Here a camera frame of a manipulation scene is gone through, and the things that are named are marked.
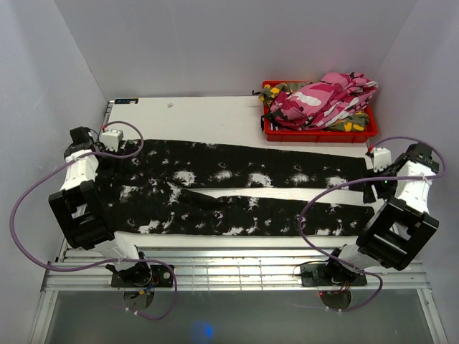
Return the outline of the black white splatter trousers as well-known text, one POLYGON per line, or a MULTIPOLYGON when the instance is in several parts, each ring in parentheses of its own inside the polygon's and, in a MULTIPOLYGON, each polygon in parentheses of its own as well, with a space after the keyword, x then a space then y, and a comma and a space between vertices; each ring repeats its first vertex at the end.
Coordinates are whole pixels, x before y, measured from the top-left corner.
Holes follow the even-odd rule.
POLYGON ((363 158, 181 140, 125 140, 131 158, 100 169, 98 190, 119 231, 136 234, 356 236, 373 216, 365 205, 243 196, 246 188, 347 190, 363 158))

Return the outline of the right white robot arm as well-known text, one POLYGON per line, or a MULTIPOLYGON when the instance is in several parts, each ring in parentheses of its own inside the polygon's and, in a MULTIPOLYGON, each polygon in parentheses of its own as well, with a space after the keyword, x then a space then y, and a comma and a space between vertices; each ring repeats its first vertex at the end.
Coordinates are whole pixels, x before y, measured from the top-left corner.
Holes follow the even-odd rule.
POLYGON ((323 268, 323 276, 333 285, 352 283, 358 270, 369 267, 402 271, 439 227, 427 206, 430 179, 440 169, 432 148, 413 143, 396 159, 386 148, 372 148, 368 155, 373 167, 367 171, 371 181, 364 184, 364 202, 384 203, 355 244, 333 250, 323 268))

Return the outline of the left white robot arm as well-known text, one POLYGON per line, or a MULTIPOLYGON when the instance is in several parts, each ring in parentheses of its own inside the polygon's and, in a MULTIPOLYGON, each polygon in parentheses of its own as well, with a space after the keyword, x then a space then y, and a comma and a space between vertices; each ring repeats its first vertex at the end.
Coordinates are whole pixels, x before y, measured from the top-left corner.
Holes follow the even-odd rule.
POLYGON ((110 129, 97 135, 87 127, 79 127, 72 129, 70 136, 72 143, 64 153, 70 164, 65 169, 64 183, 48 198, 67 243, 74 249, 93 250, 112 259, 106 268, 129 286, 150 285, 153 272, 142 260, 143 252, 116 233, 109 206, 96 189, 98 171, 112 164, 93 153, 117 153, 123 132, 110 129))

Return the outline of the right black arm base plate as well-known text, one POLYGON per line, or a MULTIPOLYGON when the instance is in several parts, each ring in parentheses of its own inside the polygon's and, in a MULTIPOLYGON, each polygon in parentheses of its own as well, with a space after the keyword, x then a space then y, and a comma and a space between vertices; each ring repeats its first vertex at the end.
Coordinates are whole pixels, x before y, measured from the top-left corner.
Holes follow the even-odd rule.
POLYGON ((367 279, 343 267, 331 266, 327 262, 314 261, 300 265, 298 276, 303 287, 363 287, 367 279))

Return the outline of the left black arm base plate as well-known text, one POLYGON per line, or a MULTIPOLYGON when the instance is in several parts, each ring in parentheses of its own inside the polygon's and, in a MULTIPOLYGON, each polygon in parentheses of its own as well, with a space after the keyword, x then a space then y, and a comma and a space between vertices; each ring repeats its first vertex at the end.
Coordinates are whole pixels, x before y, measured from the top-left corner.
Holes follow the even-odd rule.
POLYGON ((147 282, 133 282, 132 280, 123 281, 117 274, 112 273, 110 286, 116 288, 147 288, 147 287, 164 287, 174 286, 171 272, 163 265, 151 264, 151 273, 146 276, 147 282))

